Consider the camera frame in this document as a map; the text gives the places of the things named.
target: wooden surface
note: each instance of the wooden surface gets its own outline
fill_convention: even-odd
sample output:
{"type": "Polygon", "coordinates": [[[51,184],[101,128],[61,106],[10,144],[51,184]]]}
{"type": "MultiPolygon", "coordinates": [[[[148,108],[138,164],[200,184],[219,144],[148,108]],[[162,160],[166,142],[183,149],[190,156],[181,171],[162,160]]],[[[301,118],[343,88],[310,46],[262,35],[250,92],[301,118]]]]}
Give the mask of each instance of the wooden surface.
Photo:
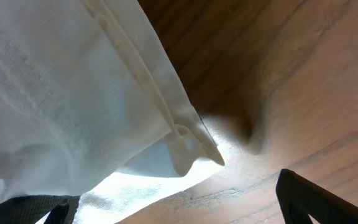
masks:
{"type": "Polygon", "coordinates": [[[358,206],[358,1],[139,2],[227,166],[121,223],[282,223],[282,168],[358,206]]]}

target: folded fabric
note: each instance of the folded fabric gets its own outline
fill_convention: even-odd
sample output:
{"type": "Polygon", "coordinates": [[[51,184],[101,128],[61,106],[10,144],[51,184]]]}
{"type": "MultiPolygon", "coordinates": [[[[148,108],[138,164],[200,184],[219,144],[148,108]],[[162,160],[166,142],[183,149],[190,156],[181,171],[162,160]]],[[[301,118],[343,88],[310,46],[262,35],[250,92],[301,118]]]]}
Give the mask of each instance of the folded fabric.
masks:
{"type": "Polygon", "coordinates": [[[0,203],[114,223],[224,165],[135,0],[0,0],[0,203]]]}

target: wood grain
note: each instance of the wood grain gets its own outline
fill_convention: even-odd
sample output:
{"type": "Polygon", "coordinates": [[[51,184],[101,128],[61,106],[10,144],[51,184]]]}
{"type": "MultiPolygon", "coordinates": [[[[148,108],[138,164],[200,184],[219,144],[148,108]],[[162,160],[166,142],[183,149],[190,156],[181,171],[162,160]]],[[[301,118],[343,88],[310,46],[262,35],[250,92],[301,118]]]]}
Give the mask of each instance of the wood grain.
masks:
{"type": "Polygon", "coordinates": [[[283,223],[282,168],[358,206],[358,1],[139,3],[227,166],[121,223],[283,223]]]}

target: garment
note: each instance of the garment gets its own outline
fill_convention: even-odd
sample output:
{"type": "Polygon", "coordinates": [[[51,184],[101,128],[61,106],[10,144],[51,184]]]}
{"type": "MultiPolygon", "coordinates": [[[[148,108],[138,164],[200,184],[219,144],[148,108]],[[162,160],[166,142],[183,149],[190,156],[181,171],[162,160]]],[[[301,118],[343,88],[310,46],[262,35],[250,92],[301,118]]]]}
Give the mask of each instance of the garment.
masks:
{"type": "Polygon", "coordinates": [[[117,222],[224,165],[135,0],[0,0],[0,203],[117,222]]]}

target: white cloth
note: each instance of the white cloth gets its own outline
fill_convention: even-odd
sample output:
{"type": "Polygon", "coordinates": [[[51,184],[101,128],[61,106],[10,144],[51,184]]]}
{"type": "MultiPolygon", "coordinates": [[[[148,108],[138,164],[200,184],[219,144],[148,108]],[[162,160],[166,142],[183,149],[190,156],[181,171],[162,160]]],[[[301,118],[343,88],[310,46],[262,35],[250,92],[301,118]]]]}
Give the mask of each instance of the white cloth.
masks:
{"type": "Polygon", "coordinates": [[[0,203],[114,223],[223,165],[137,1],[0,0],[0,203]]]}

